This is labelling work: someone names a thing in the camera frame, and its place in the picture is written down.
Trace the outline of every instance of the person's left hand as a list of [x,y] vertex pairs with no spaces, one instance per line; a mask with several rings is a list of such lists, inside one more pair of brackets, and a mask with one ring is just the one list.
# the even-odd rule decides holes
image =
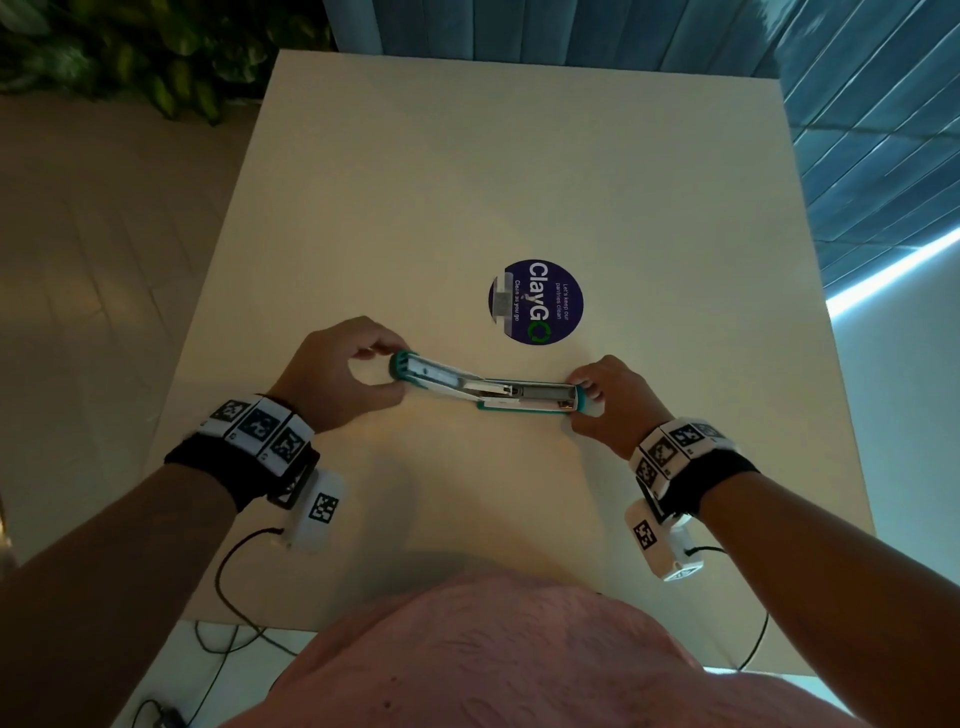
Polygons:
[[357,381],[350,359],[372,359],[409,349],[407,343],[366,316],[307,334],[267,397],[276,398],[316,432],[346,425],[366,412],[400,404],[402,381],[369,385]]

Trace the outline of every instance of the person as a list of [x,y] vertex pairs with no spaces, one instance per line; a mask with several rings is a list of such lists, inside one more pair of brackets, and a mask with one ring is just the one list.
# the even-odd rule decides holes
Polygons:
[[[402,382],[361,384],[348,360],[408,348],[367,318],[314,331],[267,395],[328,431],[403,399]],[[672,419],[612,356],[568,381],[605,402],[598,417],[570,414],[574,432],[624,459]],[[5,725],[110,725],[236,515],[216,478],[168,464],[15,570],[0,586]],[[856,716],[876,728],[960,721],[955,585],[759,473],[707,490],[698,517]],[[779,678],[704,671],[623,602],[505,572],[347,615],[228,725],[862,724]]]

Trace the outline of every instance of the green plant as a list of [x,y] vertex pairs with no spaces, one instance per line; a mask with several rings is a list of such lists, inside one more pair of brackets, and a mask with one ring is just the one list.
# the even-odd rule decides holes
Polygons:
[[0,0],[0,92],[142,92],[210,124],[262,98],[280,48],[335,50],[320,0]]

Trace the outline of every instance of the light strip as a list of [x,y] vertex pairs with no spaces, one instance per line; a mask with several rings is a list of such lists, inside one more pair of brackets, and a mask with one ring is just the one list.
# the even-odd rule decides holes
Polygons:
[[958,240],[960,240],[960,228],[948,232],[932,243],[927,243],[917,252],[901,258],[893,265],[884,268],[878,273],[874,273],[868,279],[862,280],[857,285],[852,285],[846,291],[827,299],[827,311],[830,314],[830,318],[835,319],[844,311],[853,308],[864,299],[870,298],[877,291],[886,288],[917,266],[926,263],[935,255],[942,253]]

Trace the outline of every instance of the black wristband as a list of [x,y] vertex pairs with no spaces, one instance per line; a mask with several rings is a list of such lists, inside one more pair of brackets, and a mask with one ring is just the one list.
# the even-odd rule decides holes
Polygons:
[[309,445],[297,456],[284,477],[268,471],[255,456],[235,448],[226,440],[194,434],[170,450],[164,463],[177,463],[209,473],[227,489],[237,513],[257,497],[276,496],[300,481],[306,470],[317,465],[320,455]]
[[670,481],[670,487],[660,499],[660,508],[664,513],[688,513],[697,517],[704,494],[738,473],[759,473],[759,470],[738,452],[726,449],[708,452],[703,457],[691,460]]

